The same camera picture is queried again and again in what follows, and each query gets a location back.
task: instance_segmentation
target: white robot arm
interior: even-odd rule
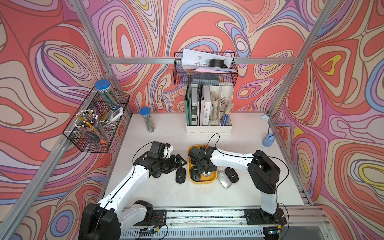
[[[128,175],[98,204],[89,203],[83,210],[79,240],[118,240],[121,232],[134,224],[153,218],[152,205],[139,200],[123,212],[135,191],[150,177],[160,177],[184,166],[180,155],[171,155],[170,144],[154,141],[151,149],[138,157]]]
[[[98,204],[89,203],[83,210],[79,240],[118,240],[121,232],[134,224],[153,219],[152,205],[139,200],[128,210],[123,208],[134,192],[150,176],[160,177],[186,164],[180,155],[171,155],[173,147],[169,144],[153,142],[151,150],[138,157],[128,175],[119,185],[101,199]],[[254,154],[227,152],[216,147],[198,149],[193,147],[188,156],[196,162],[198,173],[217,170],[217,166],[231,167],[248,171],[261,191],[261,212],[273,217],[278,204],[276,202],[276,183],[280,169],[262,151]]]
[[[263,213],[267,217],[276,213],[278,208],[276,184],[280,178],[280,168],[263,151],[243,154],[216,147],[207,149],[193,147],[188,156],[196,162],[198,173],[216,171],[217,166],[248,171],[255,187],[260,190]]]

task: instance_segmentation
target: desk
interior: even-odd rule
[[[262,139],[268,130],[268,123],[260,119],[262,113],[231,113],[233,129],[231,134],[221,134],[217,147],[226,151],[254,153],[262,150],[269,156],[278,157],[284,161],[276,142],[271,147],[264,147]],[[148,133],[141,115],[133,114],[127,134],[122,143],[120,153],[109,180],[106,195],[111,192],[132,167],[132,157],[135,152],[151,141],[169,143],[174,147],[172,154],[180,154],[185,160],[188,149],[193,145],[206,144],[211,134],[187,134],[185,130],[185,114],[158,113],[152,114],[156,131]],[[214,146],[217,135],[209,143]],[[150,149],[144,147],[135,157]],[[287,175],[285,165],[277,159],[272,159],[281,169],[280,180]],[[156,208],[171,207],[233,207],[260,206],[260,191],[254,186],[248,172],[236,170],[239,181],[225,189],[219,180],[211,184],[197,185],[186,176],[183,184],[175,181],[176,171],[159,178],[150,177],[133,195],[127,206],[137,200],[144,200]],[[291,175],[278,188],[278,201],[285,205],[303,205]]]

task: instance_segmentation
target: psychedelic wallpaper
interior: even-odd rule
[[[297,56],[323,0],[93,0],[84,2],[107,56],[173,57],[189,48],[240,57]],[[236,111],[266,111],[290,65],[238,65]],[[184,111],[173,65],[116,64],[133,112]]]
[[[341,239],[384,239],[383,33],[383,1],[340,1],[273,115]]]
[[[290,64],[238,64],[234,87],[234,111],[267,111]],[[185,86],[173,83],[173,64],[115,64],[112,69],[124,92],[131,95],[130,107],[138,112],[185,111]]]
[[[0,222],[104,73],[70,0],[0,1]],[[13,239],[74,239],[123,132],[108,154],[70,146]]]

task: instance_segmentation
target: blue lid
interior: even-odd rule
[[[102,80],[95,82],[95,87],[97,90],[104,90],[104,89],[109,88],[110,86],[111,86],[111,84],[109,83],[109,81],[107,79],[102,79]]]
[[[146,116],[146,115],[148,115],[150,112],[151,112],[151,110],[150,110],[148,107],[144,107],[144,108],[141,108],[141,109],[140,109],[140,114],[141,114],[142,116]]]

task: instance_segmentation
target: computer mouse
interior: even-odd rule
[[[239,176],[233,168],[227,167],[224,171],[225,174],[228,176],[229,180],[231,180],[231,182],[239,181]]]
[[[221,182],[224,188],[229,188],[232,183],[223,170],[217,171],[217,179]]]
[[[183,183],[185,182],[185,168],[179,167],[176,170],[176,182],[177,183]]]
[[[212,172],[208,172],[208,173],[203,172],[202,174],[204,177],[209,177],[212,175]]]
[[[193,166],[190,170],[190,174],[191,174],[191,179],[195,182],[199,182],[200,181],[200,174],[197,173],[197,167],[196,166]]]

